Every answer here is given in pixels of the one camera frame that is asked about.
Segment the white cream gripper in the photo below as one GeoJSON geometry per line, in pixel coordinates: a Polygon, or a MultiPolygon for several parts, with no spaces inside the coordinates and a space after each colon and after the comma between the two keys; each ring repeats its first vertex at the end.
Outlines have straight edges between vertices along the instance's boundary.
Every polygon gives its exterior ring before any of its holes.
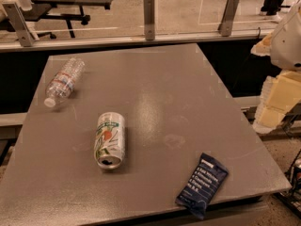
{"type": "Polygon", "coordinates": [[[270,56],[271,63],[280,68],[279,75],[268,75],[262,84],[253,122],[253,129],[259,134],[275,130],[301,100],[300,53],[294,48],[296,45],[286,39],[276,43],[270,33],[251,49],[254,55],[270,56]]]}

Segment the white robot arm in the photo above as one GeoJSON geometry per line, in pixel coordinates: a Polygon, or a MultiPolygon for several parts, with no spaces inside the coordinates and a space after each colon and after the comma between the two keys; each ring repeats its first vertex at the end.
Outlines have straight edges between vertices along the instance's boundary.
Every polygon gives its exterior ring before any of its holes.
{"type": "Polygon", "coordinates": [[[273,32],[254,45],[251,53],[269,56],[281,69],[262,84],[253,129],[259,134],[275,130],[301,101],[301,2],[294,4],[273,32]]]}

